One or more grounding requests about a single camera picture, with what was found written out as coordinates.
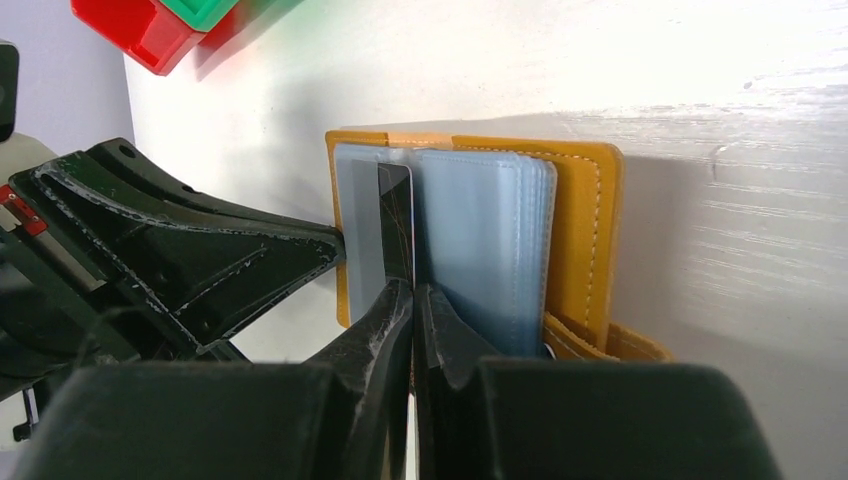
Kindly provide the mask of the grey VIP credit card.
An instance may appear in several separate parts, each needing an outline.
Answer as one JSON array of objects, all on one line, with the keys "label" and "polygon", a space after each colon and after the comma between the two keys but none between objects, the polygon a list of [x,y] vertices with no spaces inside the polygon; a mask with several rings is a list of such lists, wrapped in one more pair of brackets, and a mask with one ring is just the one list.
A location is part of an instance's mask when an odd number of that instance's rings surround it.
[{"label": "grey VIP credit card", "polygon": [[384,271],[387,278],[415,283],[414,201],[406,165],[377,164]]}]

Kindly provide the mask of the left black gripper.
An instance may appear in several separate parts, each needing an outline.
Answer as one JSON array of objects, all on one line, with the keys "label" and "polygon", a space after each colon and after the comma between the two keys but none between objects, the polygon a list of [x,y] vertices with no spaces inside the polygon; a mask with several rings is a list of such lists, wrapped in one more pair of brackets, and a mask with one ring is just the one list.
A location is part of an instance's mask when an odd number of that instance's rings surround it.
[{"label": "left black gripper", "polygon": [[76,362],[239,361],[229,339],[343,240],[160,201],[86,151],[1,189],[1,394],[44,408]]}]

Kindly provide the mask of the red bin with gold card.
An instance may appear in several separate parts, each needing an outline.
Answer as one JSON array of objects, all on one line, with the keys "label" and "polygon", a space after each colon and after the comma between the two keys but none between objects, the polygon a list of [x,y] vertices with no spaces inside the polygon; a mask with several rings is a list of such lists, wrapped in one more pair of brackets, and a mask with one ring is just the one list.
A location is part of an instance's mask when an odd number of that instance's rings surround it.
[{"label": "red bin with gold card", "polygon": [[193,30],[158,0],[72,0],[75,17],[149,72],[166,76],[197,46],[216,45],[266,6],[238,1],[209,32]]}]

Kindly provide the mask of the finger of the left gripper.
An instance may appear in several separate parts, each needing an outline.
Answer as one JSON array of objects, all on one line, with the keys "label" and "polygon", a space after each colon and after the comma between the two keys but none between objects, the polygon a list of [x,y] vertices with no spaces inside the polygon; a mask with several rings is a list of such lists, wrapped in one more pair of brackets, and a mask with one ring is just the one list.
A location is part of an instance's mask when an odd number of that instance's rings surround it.
[{"label": "finger of the left gripper", "polygon": [[341,233],[330,225],[256,210],[196,191],[155,165],[124,138],[96,144],[86,154],[122,182],[160,201],[203,213],[297,228],[317,235],[329,235],[334,239],[342,238]]}]

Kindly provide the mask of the yellow leather card holder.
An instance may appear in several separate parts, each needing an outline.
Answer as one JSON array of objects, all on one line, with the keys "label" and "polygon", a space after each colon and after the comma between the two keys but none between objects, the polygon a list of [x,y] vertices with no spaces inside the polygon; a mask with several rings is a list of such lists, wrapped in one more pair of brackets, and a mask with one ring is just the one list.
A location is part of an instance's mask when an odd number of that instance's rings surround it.
[{"label": "yellow leather card holder", "polygon": [[662,345],[610,317],[625,173],[621,151],[607,143],[480,137],[421,132],[331,130],[339,144],[513,152],[549,161],[558,184],[543,341],[559,359],[669,362]]}]

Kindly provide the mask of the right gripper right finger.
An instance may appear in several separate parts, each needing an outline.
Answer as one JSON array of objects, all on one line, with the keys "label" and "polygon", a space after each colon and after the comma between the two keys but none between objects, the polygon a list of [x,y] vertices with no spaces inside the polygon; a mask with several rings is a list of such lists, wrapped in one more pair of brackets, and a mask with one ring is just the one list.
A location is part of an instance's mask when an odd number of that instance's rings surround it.
[{"label": "right gripper right finger", "polygon": [[690,364],[501,355],[441,290],[414,294],[423,479],[778,479],[747,401]]}]

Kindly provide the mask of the green plastic bin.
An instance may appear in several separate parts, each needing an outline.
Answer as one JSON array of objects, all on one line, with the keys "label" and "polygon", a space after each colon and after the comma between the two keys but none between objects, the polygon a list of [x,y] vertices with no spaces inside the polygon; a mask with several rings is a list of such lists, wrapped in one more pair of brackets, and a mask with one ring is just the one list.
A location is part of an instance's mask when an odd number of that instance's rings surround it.
[{"label": "green plastic bin", "polygon": [[160,3],[193,30],[209,32],[238,0],[160,0]]}]

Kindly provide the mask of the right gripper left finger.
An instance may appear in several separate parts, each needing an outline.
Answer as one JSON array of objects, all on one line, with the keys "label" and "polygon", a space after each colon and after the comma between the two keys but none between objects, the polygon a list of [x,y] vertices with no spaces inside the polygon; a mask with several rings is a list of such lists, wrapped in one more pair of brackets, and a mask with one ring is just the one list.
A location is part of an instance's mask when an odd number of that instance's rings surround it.
[{"label": "right gripper left finger", "polygon": [[401,479],[413,295],[294,364],[135,363],[76,371],[17,479]]}]

